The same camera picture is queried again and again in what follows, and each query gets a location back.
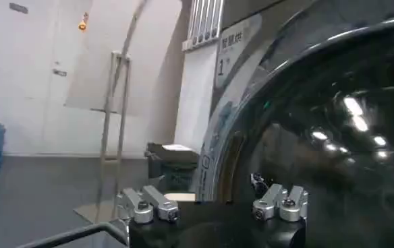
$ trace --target washing machine door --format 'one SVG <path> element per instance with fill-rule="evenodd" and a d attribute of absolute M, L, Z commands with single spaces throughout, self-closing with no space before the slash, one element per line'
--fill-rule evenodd
<path fill-rule="evenodd" d="M 394 1 L 317 1 L 248 82 L 234 78 L 208 127 L 198 199 L 256 199 L 258 173 L 309 192 L 307 246 L 394 247 Z"/>

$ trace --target washing machine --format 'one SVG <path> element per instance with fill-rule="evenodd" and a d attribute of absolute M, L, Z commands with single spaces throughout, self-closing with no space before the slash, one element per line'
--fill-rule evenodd
<path fill-rule="evenodd" d="M 197 199 L 253 178 L 309 193 L 307 247 L 394 247 L 394 0 L 225 2 Z"/>

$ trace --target white wall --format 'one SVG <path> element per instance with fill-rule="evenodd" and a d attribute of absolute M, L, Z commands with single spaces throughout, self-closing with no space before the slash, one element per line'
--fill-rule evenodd
<path fill-rule="evenodd" d="M 9 1 L 0 0 L 0 122 L 7 128 L 5 152 L 96 156 L 104 114 L 64 107 L 84 51 L 85 33 L 77 26 L 83 13 L 90 12 L 92 0 L 17 3 L 26 6 L 29 14 L 12 11 Z M 67 77 L 53 75 L 53 68 L 66 71 Z M 127 118 L 133 126 L 148 125 L 141 121 Z M 113 115 L 111 122 L 109 151 L 114 154 L 119 116 Z M 125 137 L 125 156 L 141 157 L 143 147 L 134 144 L 150 139 L 131 132 Z"/>

